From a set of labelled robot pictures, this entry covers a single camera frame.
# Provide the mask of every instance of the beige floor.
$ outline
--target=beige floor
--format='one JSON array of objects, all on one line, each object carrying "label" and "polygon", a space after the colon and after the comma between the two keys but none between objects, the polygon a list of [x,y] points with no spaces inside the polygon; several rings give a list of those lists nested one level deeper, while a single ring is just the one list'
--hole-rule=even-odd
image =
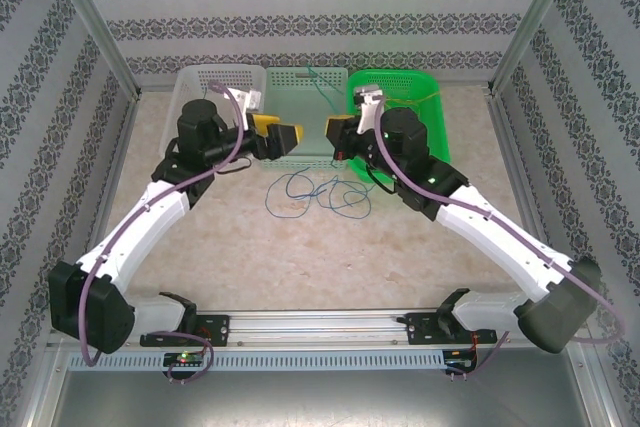
[{"label": "beige floor", "polygon": [[[453,164],[519,221],[481,90],[444,88],[442,99]],[[160,160],[169,100],[164,93],[142,96],[110,228],[140,197]],[[300,219],[274,218],[264,198],[281,174],[254,166],[217,177],[196,208],[154,248],[129,292],[168,290],[207,310],[272,310],[430,307],[458,287],[516,288],[471,244],[379,189],[371,194],[373,210],[364,220],[317,205]],[[332,175],[311,174],[315,180]],[[348,170],[340,175],[354,178]],[[282,194],[270,203],[289,215],[303,204]]]}]

